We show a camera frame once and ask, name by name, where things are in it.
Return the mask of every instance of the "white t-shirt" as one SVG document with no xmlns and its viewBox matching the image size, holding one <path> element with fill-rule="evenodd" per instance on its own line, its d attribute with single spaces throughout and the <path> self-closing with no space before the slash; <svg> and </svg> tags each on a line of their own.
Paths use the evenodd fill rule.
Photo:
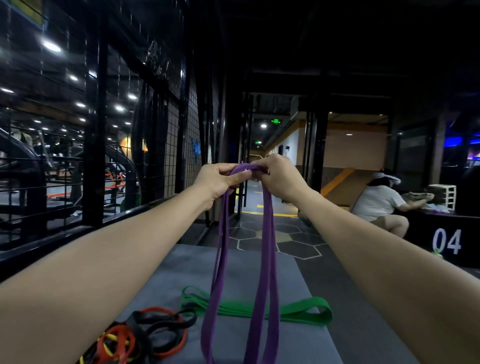
<svg viewBox="0 0 480 364">
<path fill-rule="evenodd" d="M 351 213 L 367 221 L 390 215 L 395 208 L 406 204 L 394 189 L 388 186 L 367 186 L 351 209 Z"/>
</svg>

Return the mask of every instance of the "gray mat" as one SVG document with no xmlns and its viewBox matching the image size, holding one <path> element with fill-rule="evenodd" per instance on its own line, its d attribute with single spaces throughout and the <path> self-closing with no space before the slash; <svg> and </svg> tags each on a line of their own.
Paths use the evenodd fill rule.
<svg viewBox="0 0 480 364">
<path fill-rule="evenodd" d="M 180 305 L 180 292 L 188 285 L 210 291 L 215 255 L 214 248 L 175 246 L 119 316 L 119 320 L 125 320 L 134 310 L 150 306 L 177 310 Z M 281 304 L 311 297 L 293 257 L 277 254 L 277 264 Z M 260 253 L 230 250 L 227 266 L 222 298 L 253 302 L 260 274 Z M 200 350 L 202 321 L 200 317 L 197 324 L 189 329 L 185 348 L 163 363 L 204 363 Z M 217 364 L 243 362 L 249 324 L 250 319 L 247 318 L 227 316 L 217 318 L 213 347 Z M 267 321 L 264 322 L 264 334 L 266 328 Z M 341 364 L 342 361 L 326 328 L 281 322 L 277 364 L 287 363 Z"/>
</svg>

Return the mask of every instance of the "green resistance band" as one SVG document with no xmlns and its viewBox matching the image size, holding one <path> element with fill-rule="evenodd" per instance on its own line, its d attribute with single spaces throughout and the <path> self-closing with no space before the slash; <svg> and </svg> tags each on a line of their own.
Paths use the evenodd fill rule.
<svg viewBox="0 0 480 364">
<path fill-rule="evenodd" d="M 194 286 L 185 287 L 182 292 L 181 309 L 194 308 L 198 316 L 203 316 L 208 307 L 210 295 Z M 318 308 L 320 313 L 311 312 Z M 238 301 L 222 301 L 218 314 L 223 316 L 251 317 L 253 311 L 252 303 Z M 265 319 L 268 318 L 268 307 Z M 332 321 L 332 310 L 328 302 L 320 297 L 310 297 L 301 301 L 280 306 L 280 321 L 296 322 L 315 326 L 326 326 Z"/>
</svg>

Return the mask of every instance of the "purple resistance band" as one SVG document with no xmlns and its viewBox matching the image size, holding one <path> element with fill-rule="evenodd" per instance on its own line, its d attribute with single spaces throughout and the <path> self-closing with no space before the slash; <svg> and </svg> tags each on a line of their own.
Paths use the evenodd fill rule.
<svg viewBox="0 0 480 364">
<path fill-rule="evenodd" d="M 231 174 L 243 170 L 264 169 L 255 164 L 243 163 L 233 169 Z M 243 364 L 257 364 L 260 351 L 260 337 L 262 324 L 265 317 L 267 293 L 270 290 L 270 308 L 268 315 L 268 331 L 262 364 L 275 364 L 278 352 L 278 339 L 280 327 L 280 303 L 278 301 L 278 286 L 276 280 L 276 242 L 275 224 L 273 220 L 272 195 L 263 186 L 264 192 L 264 226 L 262 232 L 262 263 L 260 267 L 260 281 L 258 283 L 255 305 L 247 339 L 247 349 Z M 216 253 L 215 270 L 212 279 L 210 303 L 205 312 L 202 324 L 200 345 L 207 364 L 214 364 L 212 356 L 212 343 L 215 334 L 215 321 L 222 296 L 225 280 L 225 266 L 228 256 L 228 192 L 223 195 L 223 206 L 219 222 L 218 250 Z"/>
</svg>

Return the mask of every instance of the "hair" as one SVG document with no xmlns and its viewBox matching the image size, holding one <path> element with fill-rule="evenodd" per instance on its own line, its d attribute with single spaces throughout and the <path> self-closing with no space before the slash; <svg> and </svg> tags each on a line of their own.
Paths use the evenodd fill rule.
<svg viewBox="0 0 480 364">
<path fill-rule="evenodd" d="M 379 172 L 388 174 L 390 176 L 393 176 L 393 172 L 387 168 L 380 170 Z M 388 177 L 382 177 L 382 178 L 374 178 L 370 182 L 367 183 L 367 186 L 387 186 L 390 187 L 392 180 Z"/>
</svg>

